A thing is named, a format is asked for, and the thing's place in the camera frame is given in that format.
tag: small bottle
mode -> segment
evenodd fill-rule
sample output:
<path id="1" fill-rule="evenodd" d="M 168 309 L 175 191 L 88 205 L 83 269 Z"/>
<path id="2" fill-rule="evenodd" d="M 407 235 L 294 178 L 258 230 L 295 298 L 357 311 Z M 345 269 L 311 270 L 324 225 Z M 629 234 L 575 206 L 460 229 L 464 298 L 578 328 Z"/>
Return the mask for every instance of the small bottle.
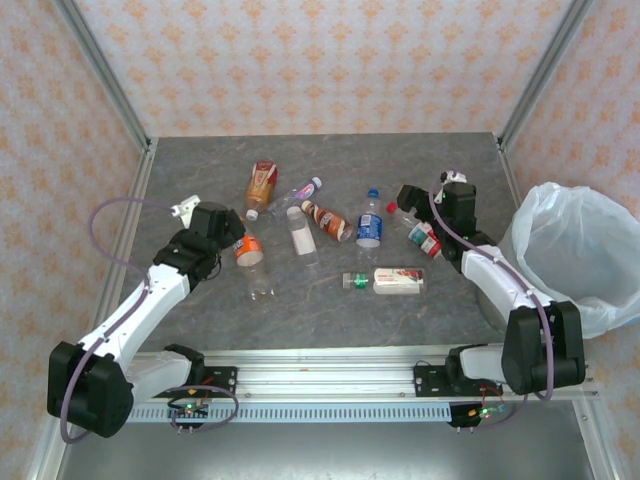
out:
<path id="1" fill-rule="evenodd" d="M 290 207 L 287 210 L 287 220 L 296 253 L 307 267 L 316 265 L 318 251 L 306 215 L 300 210 L 300 207 Z"/>
<path id="2" fill-rule="evenodd" d="M 381 238 L 380 199 L 378 190 L 372 188 L 369 190 L 367 200 L 362 206 L 362 215 L 358 220 L 358 240 L 356 240 L 356 243 L 363 248 L 376 248 L 380 246 Z"/>
<path id="3" fill-rule="evenodd" d="M 347 240 L 353 232 L 353 226 L 340 215 L 319 207 L 309 200 L 302 202 L 302 211 L 313 218 L 322 230 L 339 242 Z"/>
<path id="4" fill-rule="evenodd" d="M 253 166 L 245 198 L 248 209 L 247 220 L 256 221 L 258 214 L 267 209 L 277 181 L 278 169 L 275 163 L 262 160 Z"/>
<path id="5" fill-rule="evenodd" d="M 271 280 L 267 274 L 262 245 L 258 237 L 249 230 L 233 245 L 236 263 L 247 279 L 249 294 L 253 300 L 274 295 Z"/>
<path id="6" fill-rule="evenodd" d="M 280 219 L 285 216 L 289 208 L 302 205 L 302 202 L 317 192 L 320 187 L 322 187 L 322 181 L 318 177 L 313 177 L 271 202 L 267 211 L 275 218 Z"/>
<path id="7" fill-rule="evenodd" d="M 421 268 L 376 268 L 373 274 L 349 272 L 342 274 L 342 288 L 366 289 L 373 284 L 379 295 L 416 295 L 427 291 Z"/>
<path id="8" fill-rule="evenodd" d="M 420 222 L 410 213 L 403 212 L 396 202 L 387 205 L 387 212 L 393 215 L 394 221 L 399 222 L 409 232 L 407 238 L 418 245 L 423 252 L 431 258 L 442 256 L 442 245 L 430 224 Z"/>

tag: white plastic bag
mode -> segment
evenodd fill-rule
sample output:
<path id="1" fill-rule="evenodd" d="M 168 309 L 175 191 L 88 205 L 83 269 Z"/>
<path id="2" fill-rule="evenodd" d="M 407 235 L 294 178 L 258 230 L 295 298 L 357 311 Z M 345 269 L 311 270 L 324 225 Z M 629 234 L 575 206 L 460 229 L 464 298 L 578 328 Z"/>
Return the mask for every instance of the white plastic bag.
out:
<path id="1" fill-rule="evenodd" d="M 640 222 L 610 198 L 534 187 L 500 249 L 534 286 L 578 306 L 584 338 L 640 319 Z"/>

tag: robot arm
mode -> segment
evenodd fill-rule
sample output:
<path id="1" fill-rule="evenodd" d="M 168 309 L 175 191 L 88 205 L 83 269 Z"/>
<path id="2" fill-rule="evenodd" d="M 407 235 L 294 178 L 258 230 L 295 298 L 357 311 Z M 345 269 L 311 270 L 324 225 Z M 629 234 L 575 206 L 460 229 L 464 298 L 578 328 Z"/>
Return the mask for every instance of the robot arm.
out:
<path id="1" fill-rule="evenodd" d="M 523 395 L 546 389 L 548 364 L 546 349 L 553 349 L 553 385 L 563 387 L 584 381 L 585 364 L 580 314 L 571 302 L 555 302 L 533 287 L 514 270 L 519 281 L 498 265 L 507 264 L 500 249 L 486 234 L 476 229 L 476 188 L 466 183 L 457 172 L 445 172 L 440 177 L 442 188 L 434 205 L 442 221 L 471 245 L 488 257 L 469 249 L 453 238 L 436 217 L 429 202 L 429 193 L 418 187 L 405 185 L 397 203 L 406 211 L 415 209 L 415 217 L 428 222 L 442 244 L 442 254 L 466 278 L 475 283 L 487 296 L 506 325 L 504 344 L 470 345 L 452 349 L 447 358 L 448 382 L 456 385 L 474 380 L 506 383 Z M 552 345 L 541 339 L 541 321 L 537 306 L 531 299 L 535 294 L 549 321 Z"/>
<path id="2" fill-rule="evenodd" d="M 233 210 L 191 197 L 174 208 L 187 227 L 161 249 L 148 271 L 149 290 L 134 313 L 111 335 L 146 289 L 141 283 L 118 309 L 77 345 L 61 342 L 49 358 L 47 410 L 60 416 L 72 374 L 92 345 L 98 344 L 73 390 L 70 422 L 103 437 L 114 435 L 133 406 L 187 380 L 198 384 L 201 355 L 180 346 L 167 347 L 153 358 L 134 360 L 164 316 L 205 280 L 220 261 L 220 252 L 244 235 Z"/>

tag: gray table surface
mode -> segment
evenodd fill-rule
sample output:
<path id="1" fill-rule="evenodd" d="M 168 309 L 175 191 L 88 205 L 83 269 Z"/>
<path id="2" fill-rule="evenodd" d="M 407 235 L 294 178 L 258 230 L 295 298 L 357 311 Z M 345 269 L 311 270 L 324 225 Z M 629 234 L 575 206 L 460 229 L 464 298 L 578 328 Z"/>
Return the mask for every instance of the gray table surface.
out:
<path id="1" fill-rule="evenodd" d="M 324 185 L 313 200 L 352 223 L 357 223 L 369 188 L 377 188 L 386 205 L 403 184 L 428 189 L 437 175 L 451 168 L 464 172 L 477 186 L 478 227 L 496 241 L 515 211 L 489 133 L 162 138 L 146 197 L 171 205 L 197 194 L 244 214 L 248 177 L 260 159 L 278 165 L 275 197 L 317 175 Z M 501 341 L 480 314 L 474 286 L 446 261 L 431 260 L 411 244 L 386 212 L 383 219 L 382 246 L 374 259 L 359 254 L 355 238 L 340 244 L 312 224 L 320 255 L 314 269 L 300 266 L 286 225 L 259 219 L 254 231 L 276 296 L 252 302 L 233 253 L 225 251 L 220 275 L 177 305 L 143 350 L 161 350 L 176 342 L 218 350 Z M 132 260 L 149 265 L 180 227 L 166 213 L 144 207 Z M 343 290 L 343 272 L 372 271 L 376 266 L 425 268 L 427 293 L 384 296 Z M 123 295 L 137 283 L 127 275 Z"/>

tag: floral wallpaper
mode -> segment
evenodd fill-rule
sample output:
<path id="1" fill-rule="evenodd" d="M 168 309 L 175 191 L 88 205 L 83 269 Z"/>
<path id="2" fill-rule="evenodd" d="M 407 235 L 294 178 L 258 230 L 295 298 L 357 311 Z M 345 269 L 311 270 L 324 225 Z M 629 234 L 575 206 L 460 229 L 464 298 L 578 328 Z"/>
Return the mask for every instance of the floral wallpaper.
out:
<path id="1" fill-rule="evenodd" d="M 0 29 L 0 465 L 22 479 L 46 415 L 49 352 L 86 332 L 101 289 L 86 219 L 127 192 L 139 152 L 53 1 L 0 2 Z M 99 218 L 103 245 L 120 215 Z"/>
<path id="2" fill-rule="evenodd" d="M 151 136 L 499 133 L 570 0 L 79 0 Z"/>
<path id="3" fill-rule="evenodd" d="M 640 9 L 596 0 L 516 143 L 520 191 L 546 181 L 594 188 L 640 220 Z M 640 324 L 589 341 L 628 478 L 640 472 Z"/>

